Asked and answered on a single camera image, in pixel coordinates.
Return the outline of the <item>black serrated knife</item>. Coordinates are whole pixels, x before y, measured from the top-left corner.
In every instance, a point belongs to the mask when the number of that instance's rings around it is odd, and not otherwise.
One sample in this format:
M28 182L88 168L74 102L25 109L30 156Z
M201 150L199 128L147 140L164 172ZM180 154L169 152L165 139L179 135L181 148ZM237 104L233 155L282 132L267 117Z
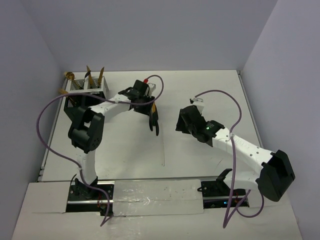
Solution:
M153 114L151 112L149 113L149 122L148 122L148 124L149 124L149 129L151 131L153 131Z

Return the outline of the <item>gold knife black handle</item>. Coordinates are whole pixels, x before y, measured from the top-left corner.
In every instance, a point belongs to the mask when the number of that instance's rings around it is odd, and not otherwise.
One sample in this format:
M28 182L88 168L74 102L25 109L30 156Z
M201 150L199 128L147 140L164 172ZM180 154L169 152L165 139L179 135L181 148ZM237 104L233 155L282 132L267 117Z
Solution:
M158 110L157 110L155 102L153 103L152 108L151 108L151 118L152 118L152 125L156 126L156 123L159 120L159 116L158 116Z

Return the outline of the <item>gold spoon green handle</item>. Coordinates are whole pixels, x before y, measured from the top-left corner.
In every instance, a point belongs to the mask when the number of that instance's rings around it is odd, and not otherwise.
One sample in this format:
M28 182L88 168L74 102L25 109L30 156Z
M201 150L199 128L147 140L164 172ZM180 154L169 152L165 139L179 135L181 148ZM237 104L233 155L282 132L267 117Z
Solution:
M81 88L81 86L78 84L78 82L75 80L75 75L74 75L74 73L73 72L64 72L64 76L68 79L68 80L70 80L74 85L75 85L75 87L77 88L77 89L80 89Z

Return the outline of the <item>gold knife green handle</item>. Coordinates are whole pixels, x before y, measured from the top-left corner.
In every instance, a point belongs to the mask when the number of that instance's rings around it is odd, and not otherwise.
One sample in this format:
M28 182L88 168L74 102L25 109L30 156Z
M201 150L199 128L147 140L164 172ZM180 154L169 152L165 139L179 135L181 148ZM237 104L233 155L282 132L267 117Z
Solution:
M87 70L87 71L88 71L88 70L91 70L88 65L86 65L86 70ZM93 78L92 78L91 73L90 73L90 75L88 76L88 84L89 84L89 87L90 87L91 89L95 86L95 82L93 81Z

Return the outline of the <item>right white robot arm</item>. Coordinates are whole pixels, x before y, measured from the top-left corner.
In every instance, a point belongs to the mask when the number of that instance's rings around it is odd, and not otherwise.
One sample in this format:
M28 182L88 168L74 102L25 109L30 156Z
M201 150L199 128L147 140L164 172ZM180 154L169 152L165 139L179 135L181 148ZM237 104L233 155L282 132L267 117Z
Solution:
M217 190L224 196L240 188L259 191L268 200L278 202L296 178L284 151L263 149L230 133L217 121L206 121L195 105L179 111L176 131L190 134L201 143L235 155L237 160L252 169L236 175L234 182L229 178L220 180Z

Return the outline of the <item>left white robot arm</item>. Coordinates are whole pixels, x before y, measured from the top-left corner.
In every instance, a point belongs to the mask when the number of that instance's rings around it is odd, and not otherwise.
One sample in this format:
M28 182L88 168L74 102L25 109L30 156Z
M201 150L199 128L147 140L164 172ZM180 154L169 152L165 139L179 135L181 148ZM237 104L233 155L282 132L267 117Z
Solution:
M86 199L93 199L98 193L98 176L95 168L95 153L103 138L103 129L107 121L130 110L147 115L149 128L158 136L159 116L153 91L156 85L136 80L132 87L119 91L109 101L89 107L78 107L75 118L68 131L71 144L83 153L77 155L81 173L75 178L75 186Z

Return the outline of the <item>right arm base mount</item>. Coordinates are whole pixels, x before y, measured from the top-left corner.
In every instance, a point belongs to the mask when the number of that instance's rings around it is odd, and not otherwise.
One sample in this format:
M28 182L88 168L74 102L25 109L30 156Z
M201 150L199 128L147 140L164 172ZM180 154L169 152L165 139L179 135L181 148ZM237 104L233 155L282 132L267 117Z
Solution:
M204 209L226 208L229 202L230 188L222 180L201 180L197 191L202 194ZM235 207L246 195L246 190L233 190L231 207Z

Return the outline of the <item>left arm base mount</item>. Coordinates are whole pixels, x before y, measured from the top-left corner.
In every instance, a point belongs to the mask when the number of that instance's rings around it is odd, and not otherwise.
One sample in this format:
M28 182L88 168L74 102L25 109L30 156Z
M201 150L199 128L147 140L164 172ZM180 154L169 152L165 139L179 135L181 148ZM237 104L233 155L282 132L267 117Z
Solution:
M108 217L113 215L113 195L114 184L102 183L99 184L98 179L91 184L95 188L92 189L80 182L80 177L74 175L70 181L69 192L67 197L66 212L67 213L99 213L100 216Z

